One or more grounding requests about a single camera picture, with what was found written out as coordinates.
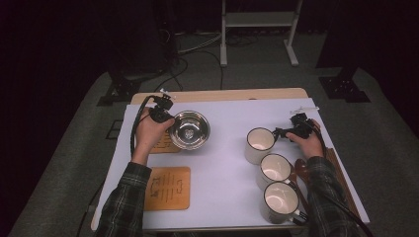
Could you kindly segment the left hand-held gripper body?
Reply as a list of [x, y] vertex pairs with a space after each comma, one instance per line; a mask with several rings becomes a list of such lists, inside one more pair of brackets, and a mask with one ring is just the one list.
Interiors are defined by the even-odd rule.
[[173, 107], [171, 95], [164, 89], [160, 90], [161, 96], [152, 96], [155, 106], [149, 110], [151, 118], [158, 123], [165, 122], [168, 119], [166, 113]]

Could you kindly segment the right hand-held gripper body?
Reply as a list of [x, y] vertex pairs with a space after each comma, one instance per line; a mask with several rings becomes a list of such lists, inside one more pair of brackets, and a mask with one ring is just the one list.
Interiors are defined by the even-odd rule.
[[318, 107], [300, 107], [291, 111], [291, 122], [293, 124], [292, 133], [300, 138], [307, 139], [313, 132], [320, 134], [320, 128], [313, 118], [309, 118], [306, 113], [310, 111], [318, 111]]

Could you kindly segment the stainless steel bowl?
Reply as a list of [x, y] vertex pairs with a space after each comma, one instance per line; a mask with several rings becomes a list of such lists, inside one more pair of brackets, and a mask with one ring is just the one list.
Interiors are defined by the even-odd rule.
[[175, 123], [169, 128], [172, 143], [183, 150], [202, 147], [210, 137], [210, 123], [200, 113], [182, 111], [175, 115]]

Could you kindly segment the white mug with black rim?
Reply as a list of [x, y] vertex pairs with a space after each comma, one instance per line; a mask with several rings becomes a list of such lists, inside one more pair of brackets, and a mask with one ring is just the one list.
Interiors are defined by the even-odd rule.
[[248, 162], [259, 165], [275, 144], [273, 133], [264, 127], [251, 129], [246, 136], [244, 156]]
[[265, 190], [274, 182], [285, 181], [291, 174], [290, 162], [280, 154], [268, 154], [260, 162], [257, 185]]
[[308, 215], [299, 209], [299, 197], [294, 188], [283, 182], [274, 182], [263, 191], [260, 204], [262, 217], [272, 224], [287, 221], [296, 225], [308, 222]]

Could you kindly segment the square wooden coaster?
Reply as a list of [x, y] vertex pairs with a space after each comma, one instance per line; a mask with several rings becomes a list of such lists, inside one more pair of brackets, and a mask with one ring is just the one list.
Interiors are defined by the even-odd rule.
[[180, 151], [180, 148], [177, 147], [171, 137], [168, 131], [166, 131], [160, 140], [157, 142], [157, 144], [151, 149], [152, 154], [158, 154], [158, 153], [177, 153]]
[[190, 206], [191, 169], [154, 167], [145, 193], [145, 210], [184, 210]]

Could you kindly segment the person's right hand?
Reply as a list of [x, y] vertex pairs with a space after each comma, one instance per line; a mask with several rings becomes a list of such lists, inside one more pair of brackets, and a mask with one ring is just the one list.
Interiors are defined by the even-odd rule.
[[291, 132], [288, 132], [286, 136], [291, 138], [294, 141], [294, 143], [298, 145], [306, 159], [310, 159], [313, 157], [325, 157], [324, 141], [321, 135], [321, 128], [319, 135], [316, 135], [313, 132], [307, 139], [300, 138]]

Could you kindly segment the person's left hand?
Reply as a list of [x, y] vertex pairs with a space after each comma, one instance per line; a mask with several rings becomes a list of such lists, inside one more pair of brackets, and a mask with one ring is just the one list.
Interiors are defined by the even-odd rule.
[[146, 166], [151, 149], [174, 122], [155, 122], [149, 115], [149, 108], [144, 108], [136, 128], [134, 151], [130, 161]]

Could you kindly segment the black stand base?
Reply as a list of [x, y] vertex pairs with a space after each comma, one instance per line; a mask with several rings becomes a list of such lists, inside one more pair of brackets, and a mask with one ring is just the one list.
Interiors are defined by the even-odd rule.
[[111, 85], [107, 93], [99, 99], [98, 106], [111, 106], [113, 103], [130, 102], [131, 98], [139, 91], [141, 82], [130, 80], [120, 71], [110, 71]]
[[367, 94], [360, 90], [353, 77], [356, 66], [345, 66], [335, 76], [323, 76], [319, 82], [329, 99], [345, 100], [347, 103], [369, 103]]

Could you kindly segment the white paper table cover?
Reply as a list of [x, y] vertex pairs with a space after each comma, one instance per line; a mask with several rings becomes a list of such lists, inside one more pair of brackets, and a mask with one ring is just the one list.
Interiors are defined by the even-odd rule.
[[143, 230], [199, 231], [215, 229], [278, 229], [261, 215], [263, 192], [256, 184], [258, 167], [244, 156], [247, 133], [255, 127], [273, 130], [292, 126], [292, 113], [302, 109], [322, 122], [307, 99], [243, 100], [221, 102], [176, 101], [170, 113], [201, 113], [210, 125], [207, 142], [196, 150], [149, 156], [155, 167], [191, 170], [190, 205], [184, 210], [146, 211]]

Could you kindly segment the white metal stand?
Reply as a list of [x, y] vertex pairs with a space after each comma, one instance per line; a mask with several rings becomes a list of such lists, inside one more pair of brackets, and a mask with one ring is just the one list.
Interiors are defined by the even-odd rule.
[[226, 33], [231, 28], [273, 28], [288, 27], [289, 36], [284, 40], [292, 66], [299, 66], [299, 62], [293, 50], [293, 39], [300, 16], [303, 0], [295, 0], [293, 11], [286, 12], [227, 12], [226, 0], [221, 0], [221, 33], [220, 33], [220, 65], [227, 65]]

